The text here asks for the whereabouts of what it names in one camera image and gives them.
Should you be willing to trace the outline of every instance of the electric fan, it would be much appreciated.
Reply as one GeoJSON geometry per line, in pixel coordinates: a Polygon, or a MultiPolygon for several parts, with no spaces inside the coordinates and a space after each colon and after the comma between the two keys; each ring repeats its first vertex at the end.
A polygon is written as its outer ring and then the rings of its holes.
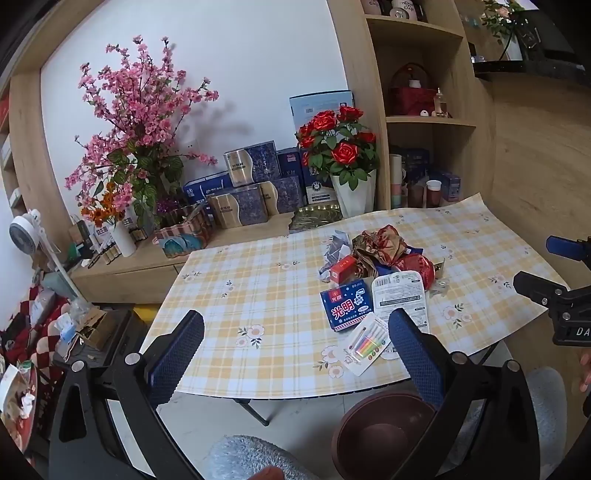
{"type": "Polygon", "coordinates": [[[51,247],[45,229],[41,226],[41,213],[39,210],[29,210],[28,213],[25,213],[24,215],[16,216],[10,223],[8,232],[17,248],[27,255],[35,253],[39,246],[39,242],[41,242],[42,249],[51,257],[57,269],[60,271],[61,276],[74,291],[74,294],[84,300],[84,297],[76,285],[74,285],[74,282],[72,282],[72,279],[68,276],[63,265],[57,258],[56,252],[51,247]]]}

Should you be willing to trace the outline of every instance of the brown bowl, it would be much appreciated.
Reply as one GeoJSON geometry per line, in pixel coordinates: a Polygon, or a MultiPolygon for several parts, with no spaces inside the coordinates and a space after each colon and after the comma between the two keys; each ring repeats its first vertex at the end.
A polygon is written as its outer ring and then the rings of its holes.
{"type": "Polygon", "coordinates": [[[435,411],[416,395],[378,393],[355,405],[332,439],[332,458],[345,480],[386,480],[413,451],[435,411]]]}

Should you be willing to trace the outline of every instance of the table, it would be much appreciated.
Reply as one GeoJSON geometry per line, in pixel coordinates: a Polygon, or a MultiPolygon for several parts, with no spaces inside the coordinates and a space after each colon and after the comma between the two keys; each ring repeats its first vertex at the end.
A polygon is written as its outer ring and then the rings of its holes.
{"type": "Polygon", "coordinates": [[[306,398],[408,378],[389,352],[361,377],[341,365],[334,348],[343,333],[329,328],[319,295],[328,289],[318,270],[333,231],[353,238],[387,224],[432,261],[445,259],[450,290],[429,296],[428,316],[431,333],[448,351],[476,353],[545,311],[513,289],[520,270],[565,284],[478,194],[439,209],[374,212],[312,231],[194,252],[141,351],[193,309],[203,315],[205,337],[177,391],[235,400],[306,398]]]}

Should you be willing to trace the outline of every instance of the shelf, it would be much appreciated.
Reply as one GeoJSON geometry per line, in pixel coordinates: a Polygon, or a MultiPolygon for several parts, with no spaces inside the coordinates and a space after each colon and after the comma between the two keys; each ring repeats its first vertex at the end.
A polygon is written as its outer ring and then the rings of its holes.
{"type": "Polygon", "coordinates": [[[454,42],[459,45],[464,38],[452,30],[430,23],[383,15],[365,15],[365,18],[374,41],[382,43],[437,47],[445,42],[454,42]]]}
{"type": "Polygon", "coordinates": [[[389,124],[434,124],[434,125],[458,125],[460,127],[476,128],[476,125],[457,118],[442,118],[438,116],[408,116],[397,115],[387,116],[386,123],[389,124]]]}

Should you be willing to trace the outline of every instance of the red box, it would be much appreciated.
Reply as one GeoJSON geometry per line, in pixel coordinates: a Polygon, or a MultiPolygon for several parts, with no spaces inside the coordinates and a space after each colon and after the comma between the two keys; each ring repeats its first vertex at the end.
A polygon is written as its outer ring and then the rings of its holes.
{"type": "Polygon", "coordinates": [[[355,273],[356,264],[355,257],[347,255],[340,262],[330,267],[330,279],[339,285],[346,283],[351,278],[351,275],[355,273]]]}

